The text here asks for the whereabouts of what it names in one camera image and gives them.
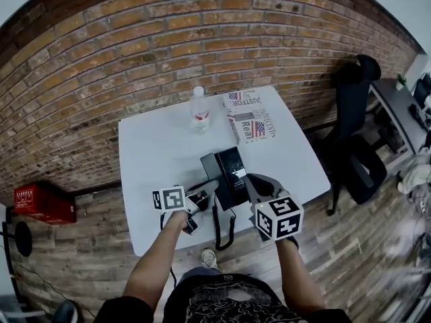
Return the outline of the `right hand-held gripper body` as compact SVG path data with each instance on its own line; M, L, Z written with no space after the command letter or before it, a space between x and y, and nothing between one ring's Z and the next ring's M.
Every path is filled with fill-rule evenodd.
M260 196L252 200L254 226L261 239L278 241L293 237L302 230L304 209L288 191L278 190L273 196Z

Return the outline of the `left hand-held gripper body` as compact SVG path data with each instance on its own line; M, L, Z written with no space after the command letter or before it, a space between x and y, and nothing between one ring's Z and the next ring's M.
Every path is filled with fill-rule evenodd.
M162 188L152 192L154 209L160 212L160 229L167 213L187 212L187 226L183 231L192 236L200 228L203 212L209 206L209 192L202 187L185 192L183 186Z

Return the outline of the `person's right forearm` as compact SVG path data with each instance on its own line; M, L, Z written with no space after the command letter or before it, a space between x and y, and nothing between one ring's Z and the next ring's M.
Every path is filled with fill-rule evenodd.
M291 240L275 243L279 258L284 299L299 316L309 316L325 309L321 291L307 271L299 249Z

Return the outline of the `person's left forearm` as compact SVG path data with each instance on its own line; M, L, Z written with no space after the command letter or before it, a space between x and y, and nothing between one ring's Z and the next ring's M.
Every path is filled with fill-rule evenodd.
M176 211L167 220L147 252L139 259L127 281L123 295L144 301L152 310L168 280L174 251L187 222L186 211Z

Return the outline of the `black box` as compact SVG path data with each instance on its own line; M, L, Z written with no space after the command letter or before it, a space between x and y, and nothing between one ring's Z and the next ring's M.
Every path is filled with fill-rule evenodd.
M221 169L229 192L229 207L235 207L248 201L244 180L246 170L237 147L216 153L216 160Z

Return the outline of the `white table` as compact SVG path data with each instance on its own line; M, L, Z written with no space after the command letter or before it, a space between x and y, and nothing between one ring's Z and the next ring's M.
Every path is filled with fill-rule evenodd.
M275 137L238 147L245 170L278 180L301 203L330 189L329 180L296 119L271 86L257 88L275 126ZM207 179L201 158L236 146L221 96L210 96L210 126L192 127L188 102L119 122L123 200L134 253L142 256L166 217L154 209L152 193L176 185L190 188Z

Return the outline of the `flag print box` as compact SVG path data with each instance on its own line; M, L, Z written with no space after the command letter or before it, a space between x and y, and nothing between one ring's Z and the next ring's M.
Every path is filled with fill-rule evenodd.
M257 90L225 93L222 99L238 144L276 137L275 125Z

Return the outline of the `person's white shoe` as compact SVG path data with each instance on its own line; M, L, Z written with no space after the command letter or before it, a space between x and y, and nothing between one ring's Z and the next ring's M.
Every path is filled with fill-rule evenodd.
M218 268L216 254L211 248L206 248L202 251L201 264L205 268Z

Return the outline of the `clear water bottle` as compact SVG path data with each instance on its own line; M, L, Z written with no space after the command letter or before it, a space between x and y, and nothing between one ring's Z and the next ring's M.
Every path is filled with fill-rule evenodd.
M193 88L190 100L192 127L197 133L204 134L209 128L209 104L205 90L201 86Z

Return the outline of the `person's leg in shorts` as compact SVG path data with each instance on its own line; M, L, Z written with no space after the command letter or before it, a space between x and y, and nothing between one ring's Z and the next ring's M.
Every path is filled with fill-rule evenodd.
M214 275L220 275L222 272L220 269L216 268L216 267L212 267L212 268L207 268L204 266L198 266L195 267L189 271L187 271L180 279L180 281L178 282L178 284L180 284L181 282L183 282L184 280L190 278L190 277L194 277L194 276L214 276Z

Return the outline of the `black office chair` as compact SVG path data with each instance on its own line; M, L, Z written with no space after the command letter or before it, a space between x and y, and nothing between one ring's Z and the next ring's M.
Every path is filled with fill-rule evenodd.
M380 77L380 65L364 54L358 54L355 63L344 64L333 75L337 119L320 146L333 183L333 204L328 216L336 212L342 186L361 205L372 198L387 176L375 148L358 134L366 120L370 85Z
M425 74L423 78L418 79L413 93L413 97L423 110L425 108L426 98L431 94L431 76Z

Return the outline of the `person's black printed shirt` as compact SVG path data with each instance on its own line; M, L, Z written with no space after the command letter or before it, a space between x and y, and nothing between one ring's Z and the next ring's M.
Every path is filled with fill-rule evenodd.
M172 291L162 323L352 323L343 310L301 317L264 282L240 274L194 275Z

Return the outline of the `beige bundle on floor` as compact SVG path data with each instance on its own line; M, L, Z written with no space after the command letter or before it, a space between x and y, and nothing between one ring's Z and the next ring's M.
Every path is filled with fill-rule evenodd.
M415 187L431 184L431 164L419 164L400 177L397 190L401 194L409 194Z

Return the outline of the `dark top desk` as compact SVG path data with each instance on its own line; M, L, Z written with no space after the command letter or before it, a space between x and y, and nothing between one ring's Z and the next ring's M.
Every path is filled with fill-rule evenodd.
M398 90L396 84L396 79L382 78L370 84L370 91L390 116L407 149L413 154L418 154L428 132L409 112L412 104L418 106L416 100L406 87Z

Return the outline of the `black standing fan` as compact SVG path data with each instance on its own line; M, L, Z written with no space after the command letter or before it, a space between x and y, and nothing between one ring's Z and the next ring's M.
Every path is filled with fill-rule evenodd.
M9 241L13 240L15 242L15 246L18 249L18 252L24 256L29 257L32 253L32 234L27 226L27 224L23 221L20 221L15 226L15 231L13 234L9 233L7 222L3 221L0 227L0 241L3 242L2 248L5 253L5 259L7 264L7 271L9 277L11 279L11 284L13 290L15 292L15 296L19 303L23 303L23 296L18 288L18 283L15 279L15 273L12 265Z

